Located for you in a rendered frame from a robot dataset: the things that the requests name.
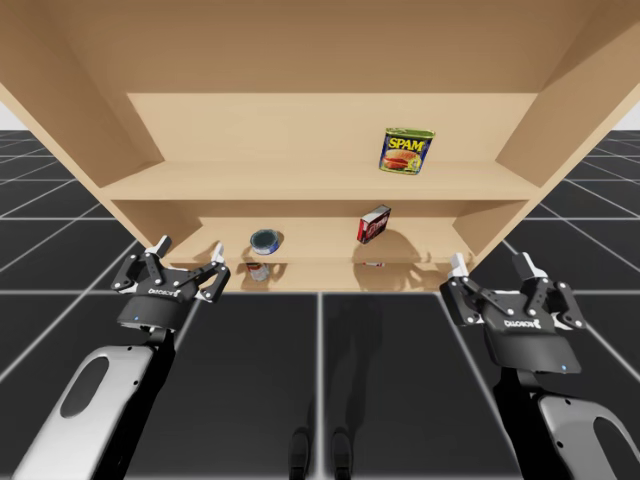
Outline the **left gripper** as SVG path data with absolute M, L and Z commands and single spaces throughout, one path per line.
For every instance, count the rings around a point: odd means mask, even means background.
M 182 329 L 194 299 L 216 303 L 231 272 L 223 258 L 224 246 L 218 242 L 206 265 L 191 271 L 168 271 L 160 260 L 168 252 L 171 238 L 163 235 L 142 254 L 131 254 L 120 266 L 110 288 L 131 294 L 117 322 L 134 329 Z

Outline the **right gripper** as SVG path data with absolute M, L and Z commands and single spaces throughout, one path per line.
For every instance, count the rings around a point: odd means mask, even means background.
M 513 257 L 522 280 L 520 292 L 495 291 L 469 277 L 462 253 L 450 258 L 451 271 L 439 287 L 446 310 L 457 326 L 484 323 L 492 361 L 533 373 L 579 374 L 568 340 L 557 333 L 585 329 L 585 317 L 566 282 L 553 281 L 526 252 Z

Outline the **blue flat can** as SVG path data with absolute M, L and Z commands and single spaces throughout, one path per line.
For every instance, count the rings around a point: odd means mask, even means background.
M 250 245 L 254 253 L 262 256 L 275 253 L 281 246 L 283 234 L 274 229 L 260 229 L 250 236 Z

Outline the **green and blue rectangular can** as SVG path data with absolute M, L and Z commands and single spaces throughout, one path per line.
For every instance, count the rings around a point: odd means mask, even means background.
M 431 130 L 387 128 L 379 159 L 385 172 L 418 175 L 435 138 Z

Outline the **pale wooden shelf unit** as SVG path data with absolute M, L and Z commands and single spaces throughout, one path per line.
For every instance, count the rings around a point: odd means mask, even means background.
M 274 229 L 267 290 L 433 291 L 640 102 L 640 0 L 0 0 L 0 102 L 168 265 L 256 291 Z

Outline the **red and white carton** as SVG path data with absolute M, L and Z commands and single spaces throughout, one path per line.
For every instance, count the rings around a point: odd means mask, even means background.
M 359 219 L 357 240 L 362 244 L 369 243 L 386 229 L 391 208 L 380 205 Z

